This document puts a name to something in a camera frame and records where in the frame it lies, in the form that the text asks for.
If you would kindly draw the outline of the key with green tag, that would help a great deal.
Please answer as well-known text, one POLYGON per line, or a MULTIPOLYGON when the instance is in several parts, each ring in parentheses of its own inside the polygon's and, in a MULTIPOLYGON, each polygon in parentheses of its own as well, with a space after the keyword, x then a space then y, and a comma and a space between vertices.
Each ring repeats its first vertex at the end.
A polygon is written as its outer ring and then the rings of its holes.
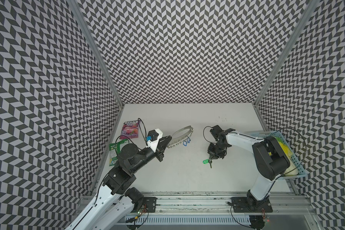
POLYGON ((205 160, 203 161, 203 164, 209 164, 209 165, 210 165, 210 168, 212 169, 212 159, 211 159, 211 158, 205 159, 205 160))

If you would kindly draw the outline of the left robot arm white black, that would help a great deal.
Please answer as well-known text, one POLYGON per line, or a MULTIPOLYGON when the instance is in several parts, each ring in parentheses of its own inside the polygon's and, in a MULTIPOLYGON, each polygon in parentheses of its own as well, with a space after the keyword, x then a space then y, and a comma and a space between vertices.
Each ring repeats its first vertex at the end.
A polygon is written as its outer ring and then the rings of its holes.
POLYGON ((131 185, 136 172, 154 158, 163 160, 171 136, 148 136, 147 145, 139 149, 133 142, 117 155, 118 161, 105 175, 96 195, 67 227, 68 230, 110 230, 127 214, 143 205, 143 194, 131 185))

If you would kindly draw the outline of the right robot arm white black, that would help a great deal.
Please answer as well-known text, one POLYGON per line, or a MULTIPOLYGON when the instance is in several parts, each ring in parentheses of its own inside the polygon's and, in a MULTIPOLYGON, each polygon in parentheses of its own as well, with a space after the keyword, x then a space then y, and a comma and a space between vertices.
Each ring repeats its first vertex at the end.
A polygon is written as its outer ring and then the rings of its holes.
POLYGON ((276 180, 290 167, 290 160, 277 139, 272 136, 258 138, 241 134, 232 128, 223 130, 219 125, 210 127, 209 132, 215 142, 209 143, 209 158, 204 163, 212 165, 213 160, 224 159, 227 149, 233 146, 251 152, 259 175, 247 193, 246 204, 255 207, 268 201, 276 180))

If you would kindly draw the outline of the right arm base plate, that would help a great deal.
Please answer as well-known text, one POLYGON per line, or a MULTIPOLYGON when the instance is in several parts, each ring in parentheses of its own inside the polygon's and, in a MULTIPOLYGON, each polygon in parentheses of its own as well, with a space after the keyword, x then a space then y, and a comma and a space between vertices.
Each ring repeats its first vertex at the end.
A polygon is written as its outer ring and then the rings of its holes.
POLYGON ((231 203, 235 213, 272 213, 273 208, 268 197, 258 201, 253 197, 232 197, 231 203))

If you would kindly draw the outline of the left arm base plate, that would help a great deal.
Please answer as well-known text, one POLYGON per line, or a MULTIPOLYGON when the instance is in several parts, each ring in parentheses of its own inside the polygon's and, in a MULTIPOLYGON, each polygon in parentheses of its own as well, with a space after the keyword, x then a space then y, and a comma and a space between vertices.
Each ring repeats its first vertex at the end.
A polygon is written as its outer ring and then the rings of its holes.
POLYGON ((132 200, 127 196, 123 196, 120 199, 121 207, 126 207, 130 209, 130 212, 137 213, 138 211, 143 211, 146 209, 149 213, 154 213, 156 211, 157 206, 157 197, 148 196, 139 198, 136 200, 132 200))

